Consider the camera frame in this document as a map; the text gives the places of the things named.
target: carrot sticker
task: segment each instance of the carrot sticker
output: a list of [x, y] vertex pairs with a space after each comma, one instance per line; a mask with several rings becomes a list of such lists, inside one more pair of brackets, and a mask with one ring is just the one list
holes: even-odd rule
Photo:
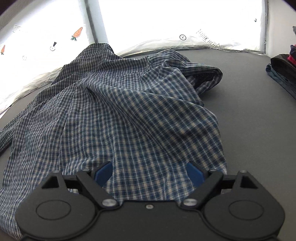
[[1, 50], [1, 54], [4, 54], [4, 49], [5, 49], [5, 45], [3, 46], [2, 50]]
[[81, 31], [82, 31], [82, 27], [81, 27], [80, 29], [78, 29], [78, 30], [73, 34], [71, 40], [75, 40], [75, 41], [77, 41], [76, 38], [78, 38], [78, 37], [80, 36]]

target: plaid shirt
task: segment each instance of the plaid shirt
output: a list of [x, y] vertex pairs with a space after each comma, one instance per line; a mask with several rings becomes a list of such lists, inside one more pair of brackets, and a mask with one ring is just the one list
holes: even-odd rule
[[215, 67], [168, 49], [125, 59], [92, 44], [0, 131], [12, 144], [0, 190], [0, 228], [15, 239], [17, 206], [53, 170], [113, 163], [104, 188], [124, 199], [180, 202], [194, 190], [186, 164], [226, 173], [217, 119], [199, 94], [220, 82]]

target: denim fabric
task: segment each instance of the denim fabric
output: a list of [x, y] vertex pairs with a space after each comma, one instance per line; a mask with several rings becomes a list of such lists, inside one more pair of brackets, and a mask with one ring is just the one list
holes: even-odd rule
[[276, 72], [271, 64], [266, 66], [267, 74], [273, 78], [277, 83], [279, 83], [290, 95], [292, 95], [296, 99], [296, 84], [289, 81], [287, 78]]

